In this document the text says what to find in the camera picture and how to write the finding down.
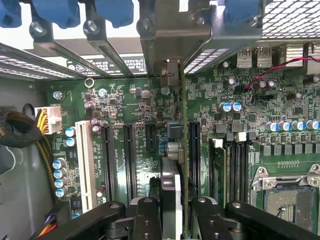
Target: white pci slot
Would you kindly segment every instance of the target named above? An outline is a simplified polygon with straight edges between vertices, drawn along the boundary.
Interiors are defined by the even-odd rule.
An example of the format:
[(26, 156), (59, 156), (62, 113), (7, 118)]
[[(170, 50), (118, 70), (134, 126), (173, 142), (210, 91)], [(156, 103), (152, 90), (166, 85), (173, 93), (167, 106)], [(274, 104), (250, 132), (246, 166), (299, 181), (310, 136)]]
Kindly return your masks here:
[(95, 163), (89, 121), (75, 123), (83, 213), (97, 206)]

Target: red wire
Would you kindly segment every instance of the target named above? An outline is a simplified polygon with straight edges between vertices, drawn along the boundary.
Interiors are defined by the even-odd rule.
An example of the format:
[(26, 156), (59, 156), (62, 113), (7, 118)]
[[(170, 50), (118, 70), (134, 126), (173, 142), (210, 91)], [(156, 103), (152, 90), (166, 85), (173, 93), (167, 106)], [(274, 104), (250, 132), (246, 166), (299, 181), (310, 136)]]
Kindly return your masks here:
[(259, 79), (264, 78), (270, 72), (273, 72), (275, 70), (281, 69), (281, 68), (285, 67), (287, 64), (294, 63), (294, 62), (297, 62), (297, 61), (300, 61), (300, 60), (314, 61), (312, 58), (308, 58), (308, 57), (296, 57), (296, 58), (293, 58), (290, 61), (284, 62), (284, 63), (282, 63), (282, 64), (280, 64), (278, 66), (274, 66), (274, 67), (270, 68), (268, 71), (266, 71), (265, 73), (261, 74), (260, 76), (255, 77), (253, 79), (253, 81), (249, 83), (249, 85), (245, 86), (245, 88), (246, 89), (250, 89), (252, 87), (252, 85), (254, 84), (254, 82), (256, 82)]
[(54, 225), (53, 225), (53, 226), (51, 226), (47, 231), (45, 231), (43, 235), (45, 235), (45, 234), (47, 234), (47, 233), (51, 232), (51, 231), (52, 231), (53, 229), (55, 229), (56, 227), (57, 227), (57, 224), (54, 224)]

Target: white power connector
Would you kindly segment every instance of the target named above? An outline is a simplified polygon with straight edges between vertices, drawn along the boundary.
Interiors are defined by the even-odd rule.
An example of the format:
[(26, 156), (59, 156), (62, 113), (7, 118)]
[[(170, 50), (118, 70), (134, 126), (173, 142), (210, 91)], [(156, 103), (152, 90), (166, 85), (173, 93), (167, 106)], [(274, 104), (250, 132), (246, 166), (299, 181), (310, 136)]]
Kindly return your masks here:
[(48, 132), (45, 135), (51, 135), (62, 131), (62, 117), (61, 117), (61, 107), (60, 106), (43, 106), (36, 107), (34, 113), (37, 116), (39, 111), (46, 110), (47, 120), (48, 120)]

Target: green circuit board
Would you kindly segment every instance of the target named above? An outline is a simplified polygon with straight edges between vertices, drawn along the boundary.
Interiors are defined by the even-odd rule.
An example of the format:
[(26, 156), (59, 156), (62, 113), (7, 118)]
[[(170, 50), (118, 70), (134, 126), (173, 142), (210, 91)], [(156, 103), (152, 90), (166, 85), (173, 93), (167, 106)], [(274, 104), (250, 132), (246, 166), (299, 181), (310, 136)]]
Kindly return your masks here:
[[(307, 174), (313, 164), (320, 164), (319, 131), (306, 127), (301, 131), (277, 129), (272, 132), (266, 129), (267, 122), (283, 121), (291, 124), (293, 121), (306, 123), (310, 120), (319, 120), (320, 90), (317, 89), (317, 85), (303, 85), (303, 77), (285, 78), (283, 72), (273, 73), (263, 80), (274, 81), (276, 87), (254, 89), (250, 93), (254, 96), (254, 100), (251, 98), (248, 102), (247, 92), (237, 91), (237, 86), (250, 83), (254, 77), (264, 71), (265, 69), (260, 68), (213, 69), (203, 76), (186, 76), (187, 121), (197, 122), (200, 130), (198, 194), (214, 197), (221, 205), (237, 197), (237, 190), (233, 195), (230, 193), (230, 185), (236, 181), (236, 179), (230, 179), (230, 162), (235, 161), (238, 152), (233, 153), (233, 151), (237, 151), (238, 145), (231, 143), (214, 149), (211, 146), (211, 139), (225, 139), (226, 134), (231, 132), (234, 136), (238, 132), (255, 133), (256, 138), (252, 139), (250, 144), (241, 145), (241, 150), (239, 150), (241, 154), (239, 161), (247, 162), (245, 169), (241, 170), (242, 173), (247, 174), (247, 183), (244, 184), (243, 180), (238, 179), (242, 183), (237, 184), (239, 184), (239, 189), (245, 189), (243, 190), (244, 198), (249, 203), (265, 210), (267, 210), (267, 199), (272, 199), (271, 195), (269, 193), (266, 195), (265, 190), (255, 192), (255, 196), (252, 195), (251, 183), (260, 166), (265, 167), (270, 176), (287, 176)], [(225, 86), (224, 81), (228, 78), (234, 78), (235, 85)], [(300, 93), (301, 99), (287, 100), (287, 96), (292, 93), (292, 91), (287, 91), (288, 87), (294, 88), (294, 93)], [(102, 88), (107, 90), (106, 97), (98, 95)], [(62, 100), (53, 98), (55, 91), (63, 93)], [(88, 100), (87, 96), (90, 96), (90, 101), (96, 103), (94, 110), (84, 108), (84, 102)], [(263, 100), (261, 96), (272, 96), (272, 99)], [(85, 87), (84, 81), (59, 81), (50, 83), (48, 101), (51, 106), (61, 106), (63, 130), (74, 126), (75, 122), (90, 120), (97, 112), (104, 113), (100, 115), (100, 120), (103, 124), (112, 126), (114, 132), (117, 200), (126, 204), (128, 204), (128, 190), (123, 126), (132, 124), (136, 146), (133, 154), (136, 155), (137, 197), (148, 195), (149, 181), (152, 177), (159, 177), (160, 158), (166, 155), (166, 145), (170, 141), (167, 137), (166, 124), (171, 121), (183, 123), (179, 89), (171, 88), (170, 94), (163, 95), (159, 78), (96, 80), (92, 88)], [(234, 102), (241, 103), (241, 111), (221, 111), (221, 103)], [(154, 123), (156, 126), (156, 151), (154, 152), (147, 151), (146, 148), (145, 126), (148, 123)], [(55, 157), (66, 156), (66, 140), (64, 134), (53, 135)], [(104, 182), (103, 141), (100, 134), (94, 133), (92, 141), (98, 189), (99, 185)], [(309, 151), (305, 150), (307, 144), (309, 144)], [(277, 147), (277, 153), (275, 153), (274, 146), (280, 146)], [(77, 166), (69, 169), (69, 163), (67, 161), (66, 176), (67, 185), (71, 191), (69, 190), (64, 199), (77, 195), (81, 191)], [(309, 202), (312, 202), (310, 212), (312, 211), (313, 214), (309, 216), (310, 224), (302, 225), (313, 232), (317, 232), (318, 228), (318, 194), (318, 188), (313, 188), (312, 194), (306, 195), (306, 198), (310, 199)], [(105, 198), (98, 198), (98, 204), (105, 200)], [(291, 209), (295, 204), (289, 204), (287, 207)]]

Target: blue plastic clip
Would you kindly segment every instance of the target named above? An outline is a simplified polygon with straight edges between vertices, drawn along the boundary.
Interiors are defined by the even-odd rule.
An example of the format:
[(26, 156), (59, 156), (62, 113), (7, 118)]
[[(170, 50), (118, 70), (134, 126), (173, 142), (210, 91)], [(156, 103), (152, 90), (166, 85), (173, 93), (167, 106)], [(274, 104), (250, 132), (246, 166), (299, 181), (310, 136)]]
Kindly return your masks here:
[(251, 21), (258, 13), (260, 0), (226, 0), (225, 24), (240, 24)]
[(78, 0), (32, 0), (40, 18), (56, 23), (60, 28), (74, 28), (80, 24)]
[(95, 0), (96, 13), (112, 23), (117, 29), (134, 22), (132, 0)]
[(22, 25), (19, 0), (0, 0), (0, 27), (17, 28)]

